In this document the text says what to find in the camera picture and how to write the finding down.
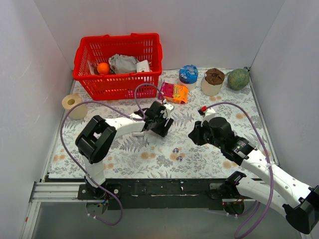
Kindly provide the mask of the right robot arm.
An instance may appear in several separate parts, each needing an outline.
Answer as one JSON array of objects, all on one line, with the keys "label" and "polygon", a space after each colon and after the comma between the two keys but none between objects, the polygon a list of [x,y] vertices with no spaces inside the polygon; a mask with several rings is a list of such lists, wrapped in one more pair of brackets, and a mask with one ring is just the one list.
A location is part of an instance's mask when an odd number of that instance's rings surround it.
[{"label": "right robot arm", "polygon": [[249,180],[233,180],[226,184],[226,194],[231,198],[245,195],[270,207],[285,216],[288,223],[303,234],[310,234],[319,222],[319,188],[300,182],[279,166],[267,162],[265,156],[252,143],[236,136],[231,125],[222,117],[209,121],[196,121],[188,135],[198,146],[211,144],[222,155],[242,168],[254,173],[265,184]]}]

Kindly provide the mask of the white earbud charging case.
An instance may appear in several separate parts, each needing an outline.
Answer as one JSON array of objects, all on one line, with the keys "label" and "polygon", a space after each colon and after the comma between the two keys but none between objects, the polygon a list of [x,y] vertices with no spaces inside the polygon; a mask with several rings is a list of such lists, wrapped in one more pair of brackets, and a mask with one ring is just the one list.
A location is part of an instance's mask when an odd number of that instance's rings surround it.
[{"label": "white earbud charging case", "polygon": [[145,135],[145,132],[133,132],[132,136],[134,137],[142,137]]}]

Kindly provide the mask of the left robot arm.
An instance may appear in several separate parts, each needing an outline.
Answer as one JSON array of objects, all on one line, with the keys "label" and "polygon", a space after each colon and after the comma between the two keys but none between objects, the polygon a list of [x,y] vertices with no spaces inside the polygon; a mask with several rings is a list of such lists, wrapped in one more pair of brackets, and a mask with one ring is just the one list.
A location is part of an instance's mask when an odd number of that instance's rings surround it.
[{"label": "left robot arm", "polygon": [[106,194],[103,159],[107,156],[115,138],[130,133],[151,130],[165,137],[173,123],[171,104],[154,101],[150,107],[140,109],[128,117],[104,119],[99,115],[91,118],[75,140],[85,165],[87,191],[95,199]]}]

